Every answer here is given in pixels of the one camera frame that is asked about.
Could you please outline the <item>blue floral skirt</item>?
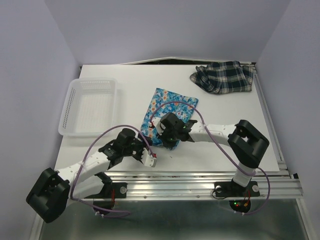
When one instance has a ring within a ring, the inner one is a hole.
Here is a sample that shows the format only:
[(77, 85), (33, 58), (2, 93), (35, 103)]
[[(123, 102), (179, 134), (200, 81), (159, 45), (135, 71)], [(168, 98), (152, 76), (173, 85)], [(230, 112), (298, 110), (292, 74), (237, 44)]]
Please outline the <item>blue floral skirt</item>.
[(152, 129), (149, 127), (150, 118), (154, 113), (154, 111), (160, 107), (160, 105), (167, 102), (174, 102), (174, 103), (169, 103), (162, 106), (155, 113), (154, 117), (152, 118), (153, 120), (155, 118), (161, 118), (165, 114), (171, 112), (175, 114), (182, 121), (187, 122), (188, 120), (191, 119), (194, 113), (194, 109), (185, 104), (177, 103), (177, 102), (184, 102), (196, 108), (196, 106), (198, 105), (199, 99), (196, 97), (184, 96), (172, 91), (168, 91), (163, 88), (155, 89), (155, 92), (153, 94), (153, 97), (151, 98), (151, 101), (147, 108), (147, 112), (144, 116), (144, 119), (140, 127), (140, 131), (143, 133), (143, 135), (151, 138), (153, 146), (163, 147), (164, 145), (162, 141), (157, 138), (156, 129)]

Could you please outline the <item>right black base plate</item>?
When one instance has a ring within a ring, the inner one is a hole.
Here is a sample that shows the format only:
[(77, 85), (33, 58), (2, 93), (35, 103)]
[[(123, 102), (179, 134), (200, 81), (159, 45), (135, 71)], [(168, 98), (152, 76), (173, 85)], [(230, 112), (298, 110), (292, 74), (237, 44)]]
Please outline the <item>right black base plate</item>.
[(259, 197), (260, 189), (256, 181), (250, 181), (246, 187), (233, 181), (218, 181), (214, 183), (213, 196), (218, 199)]

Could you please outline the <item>navy plaid skirt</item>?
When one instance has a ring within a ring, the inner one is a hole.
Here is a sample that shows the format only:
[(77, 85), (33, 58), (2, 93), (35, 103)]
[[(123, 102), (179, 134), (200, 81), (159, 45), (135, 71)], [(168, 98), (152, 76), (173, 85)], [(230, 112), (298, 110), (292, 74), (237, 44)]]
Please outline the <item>navy plaid skirt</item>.
[(213, 95), (251, 92), (254, 69), (238, 61), (211, 62), (197, 66), (189, 79), (202, 90)]

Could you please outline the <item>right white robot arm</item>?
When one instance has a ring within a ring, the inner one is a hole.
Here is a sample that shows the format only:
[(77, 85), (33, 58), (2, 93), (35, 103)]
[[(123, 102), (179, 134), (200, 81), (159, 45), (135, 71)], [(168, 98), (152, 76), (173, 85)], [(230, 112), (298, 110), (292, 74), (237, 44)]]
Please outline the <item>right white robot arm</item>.
[(155, 117), (152, 125), (156, 129), (157, 138), (169, 149), (179, 141), (208, 142), (215, 143), (218, 148), (221, 145), (230, 147), (238, 164), (235, 164), (235, 175), (227, 187), (235, 195), (242, 195), (248, 190), (248, 185), (270, 145), (259, 130), (243, 119), (231, 125), (205, 124), (197, 120), (184, 122), (169, 112), (163, 117)]

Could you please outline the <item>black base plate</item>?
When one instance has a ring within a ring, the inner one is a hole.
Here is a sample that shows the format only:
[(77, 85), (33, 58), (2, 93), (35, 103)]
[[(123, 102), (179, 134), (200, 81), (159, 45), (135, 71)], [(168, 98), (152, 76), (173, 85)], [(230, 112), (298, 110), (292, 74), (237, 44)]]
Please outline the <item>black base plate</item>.
[(260, 189), (256, 181), (250, 181), (246, 187), (233, 181), (218, 181), (214, 183), (213, 196), (218, 199), (259, 197)]
[(127, 197), (126, 182), (112, 182), (104, 184), (101, 191), (93, 194), (93, 199), (125, 199)]

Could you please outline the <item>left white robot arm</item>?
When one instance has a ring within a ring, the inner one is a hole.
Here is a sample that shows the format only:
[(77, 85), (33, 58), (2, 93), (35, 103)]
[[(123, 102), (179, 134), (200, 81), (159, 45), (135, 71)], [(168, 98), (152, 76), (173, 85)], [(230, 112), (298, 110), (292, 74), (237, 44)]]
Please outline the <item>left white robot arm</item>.
[(83, 202), (85, 197), (111, 193), (111, 179), (106, 171), (120, 164), (125, 157), (133, 157), (147, 167), (154, 167), (156, 154), (152, 141), (137, 128), (121, 125), (116, 139), (99, 148), (93, 154), (88, 149), (83, 160), (65, 168), (45, 169), (29, 194), (27, 204), (45, 223), (55, 221), (73, 202)]

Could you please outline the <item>white plastic basket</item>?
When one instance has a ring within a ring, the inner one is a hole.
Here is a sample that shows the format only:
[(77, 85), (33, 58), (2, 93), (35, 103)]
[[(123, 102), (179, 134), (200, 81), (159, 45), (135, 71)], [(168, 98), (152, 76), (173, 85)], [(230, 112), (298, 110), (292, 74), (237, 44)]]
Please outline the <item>white plastic basket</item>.
[(58, 132), (64, 137), (94, 137), (114, 125), (118, 81), (87, 77), (71, 81)]

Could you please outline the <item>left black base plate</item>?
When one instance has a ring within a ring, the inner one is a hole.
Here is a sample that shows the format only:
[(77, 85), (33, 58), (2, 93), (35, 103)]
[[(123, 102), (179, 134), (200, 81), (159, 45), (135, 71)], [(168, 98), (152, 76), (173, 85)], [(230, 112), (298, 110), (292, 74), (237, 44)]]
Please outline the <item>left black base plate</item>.
[(126, 182), (112, 182), (104, 184), (101, 191), (93, 194), (93, 199), (125, 199), (127, 197)]

